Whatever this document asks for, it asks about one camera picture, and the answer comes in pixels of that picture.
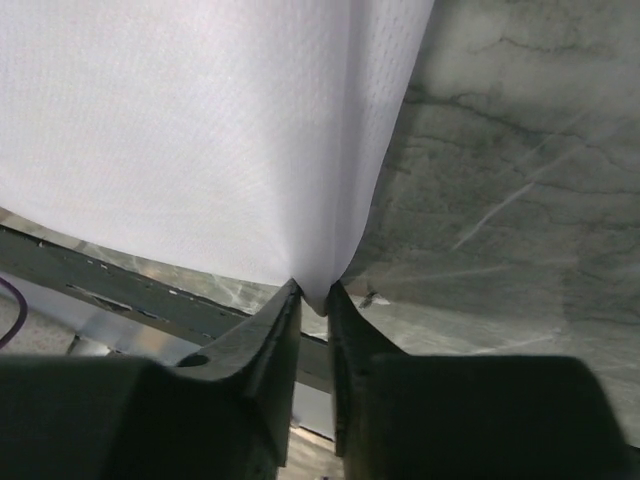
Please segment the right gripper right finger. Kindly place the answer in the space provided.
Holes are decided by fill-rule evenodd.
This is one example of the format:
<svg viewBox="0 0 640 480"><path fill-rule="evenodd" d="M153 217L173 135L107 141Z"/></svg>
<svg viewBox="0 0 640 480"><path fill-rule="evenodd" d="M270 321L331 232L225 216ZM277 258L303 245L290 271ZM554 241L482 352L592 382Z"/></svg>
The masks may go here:
<svg viewBox="0 0 640 480"><path fill-rule="evenodd" d="M359 313L342 283L326 307L336 453L401 458L410 443L410 356Z"/></svg>

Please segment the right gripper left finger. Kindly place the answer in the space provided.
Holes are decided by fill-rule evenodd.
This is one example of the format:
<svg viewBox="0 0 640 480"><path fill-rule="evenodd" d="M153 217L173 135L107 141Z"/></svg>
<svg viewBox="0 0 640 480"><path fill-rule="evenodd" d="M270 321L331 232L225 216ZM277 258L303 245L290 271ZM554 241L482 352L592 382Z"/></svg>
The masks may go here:
<svg viewBox="0 0 640 480"><path fill-rule="evenodd" d="M301 326L300 287L287 282L262 309L176 365L223 388L274 455L286 464Z"/></svg>

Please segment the white t shirt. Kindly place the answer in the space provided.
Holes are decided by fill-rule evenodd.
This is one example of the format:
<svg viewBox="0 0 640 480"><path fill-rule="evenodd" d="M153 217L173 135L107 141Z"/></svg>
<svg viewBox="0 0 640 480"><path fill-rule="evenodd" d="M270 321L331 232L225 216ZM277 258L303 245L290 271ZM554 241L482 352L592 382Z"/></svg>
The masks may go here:
<svg viewBox="0 0 640 480"><path fill-rule="evenodd" d="M1 205L130 255L296 281L363 236L429 1L5 1Z"/></svg>

